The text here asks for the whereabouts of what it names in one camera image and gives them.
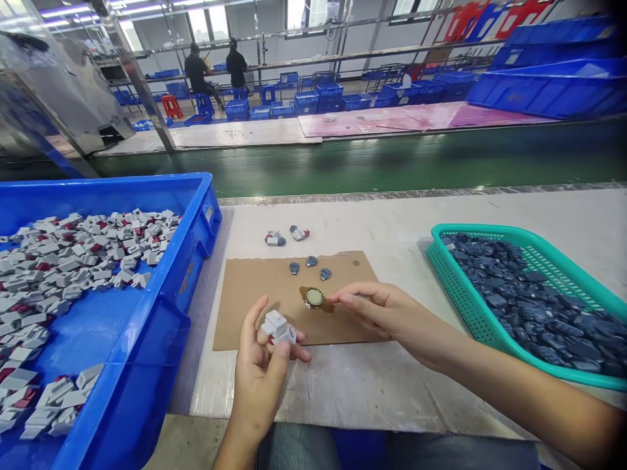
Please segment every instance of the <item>blue stool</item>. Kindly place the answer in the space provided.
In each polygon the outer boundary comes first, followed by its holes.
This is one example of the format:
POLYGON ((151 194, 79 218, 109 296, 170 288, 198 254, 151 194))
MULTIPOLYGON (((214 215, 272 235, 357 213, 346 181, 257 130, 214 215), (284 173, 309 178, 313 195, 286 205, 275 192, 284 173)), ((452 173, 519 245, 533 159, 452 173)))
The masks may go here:
POLYGON ((276 85, 263 85, 261 87, 261 104, 269 105, 276 101, 276 85), (270 99, 267 97, 267 92, 270 92, 270 99))
POLYGON ((246 99, 248 98, 248 92, 246 91, 246 87, 244 88, 233 88, 233 99, 246 99))
POLYGON ((214 105, 206 94, 196 93, 195 98, 198 114, 209 114, 211 116, 214 113, 214 105))

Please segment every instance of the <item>conveyor belt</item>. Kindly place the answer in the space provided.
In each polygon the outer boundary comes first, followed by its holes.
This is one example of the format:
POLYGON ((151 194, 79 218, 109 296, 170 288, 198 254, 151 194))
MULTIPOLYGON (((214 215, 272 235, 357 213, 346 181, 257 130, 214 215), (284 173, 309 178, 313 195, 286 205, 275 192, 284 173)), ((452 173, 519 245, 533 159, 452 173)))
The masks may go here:
MULTIPOLYGON (((208 171, 218 197, 627 180, 625 120, 99 157, 104 177, 208 171)), ((4 180, 63 178, 49 163, 4 180)))

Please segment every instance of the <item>brown cardboard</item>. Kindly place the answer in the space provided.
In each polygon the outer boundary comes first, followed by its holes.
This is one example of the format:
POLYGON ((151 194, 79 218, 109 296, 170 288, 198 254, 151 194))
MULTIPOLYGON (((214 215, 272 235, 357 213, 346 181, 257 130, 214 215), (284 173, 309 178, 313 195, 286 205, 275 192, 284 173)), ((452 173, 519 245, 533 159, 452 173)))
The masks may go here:
POLYGON ((381 341, 376 333, 364 329, 344 306, 336 305, 333 313, 310 309, 299 291, 301 286, 317 287, 329 296, 354 281, 377 281, 363 251, 318 257, 318 265, 313 268, 308 268, 305 262, 306 258, 227 260, 214 351, 237 349, 242 320, 263 294, 269 294, 270 301, 257 326, 263 322, 265 313, 278 310, 307 335, 303 343, 306 345, 381 341), (291 262, 300 264, 298 275, 290 272, 291 262), (320 280, 322 268, 331 270, 330 279, 320 280))

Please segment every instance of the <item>window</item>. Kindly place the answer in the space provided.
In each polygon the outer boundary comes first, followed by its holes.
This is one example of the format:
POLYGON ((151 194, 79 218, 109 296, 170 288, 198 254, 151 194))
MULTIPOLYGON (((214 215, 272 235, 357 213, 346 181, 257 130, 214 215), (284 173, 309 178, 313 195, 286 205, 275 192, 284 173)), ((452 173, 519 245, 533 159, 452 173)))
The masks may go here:
POLYGON ((187 24, 195 42, 229 38, 229 22, 224 5, 188 11, 187 24))
POLYGON ((302 29, 307 27, 316 27, 324 25, 327 22, 327 3, 328 0, 287 0, 287 13, 285 15, 285 28, 290 31, 292 29, 302 29))
POLYGON ((227 11, 224 5, 209 7, 209 19, 211 21, 211 30, 214 32, 214 40, 228 39, 230 37, 227 11))
POLYGON ((122 28, 122 32, 126 36, 126 40, 131 45, 132 51, 141 51, 144 48, 142 47, 142 42, 139 40, 137 36, 137 32, 135 32, 135 27, 133 26, 133 22, 130 20, 120 21, 120 27, 122 28))
POLYGON ((207 27, 207 19, 204 17, 204 9, 197 8, 187 12, 189 23, 191 25, 191 35, 195 42, 206 42, 211 40, 209 37, 209 28, 207 27))
MULTIPOLYGON (((438 0, 396 0, 393 16, 409 14, 415 12, 430 11, 436 8, 438 0)), ((428 18, 409 18, 408 20, 393 20, 391 25, 407 24, 414 21, 425 21, 428 18)))

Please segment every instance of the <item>teal plastic basket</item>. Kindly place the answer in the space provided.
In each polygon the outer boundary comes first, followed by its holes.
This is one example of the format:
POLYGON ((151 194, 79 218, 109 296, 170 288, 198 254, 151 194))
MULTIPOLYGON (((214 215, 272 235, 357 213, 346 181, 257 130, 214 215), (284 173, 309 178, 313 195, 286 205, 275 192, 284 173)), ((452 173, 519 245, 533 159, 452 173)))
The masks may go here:
POLYGON ((559 379, 612 390, 627 390, 626 379, 548 364, 524 350, 510 337, 442 243, 442 236, 460 232, 470 236, 503 240, 520 247, 529 270, 541 271, 547 277, 548 285, 563 294, 582 299, 592 309, 607 310, 627 321, 627 304, 556 247, 532 232, 504 225, 436 225, 431 230, 434 242, 428 248, 427 256, 477 341, 517 357, 559 379))

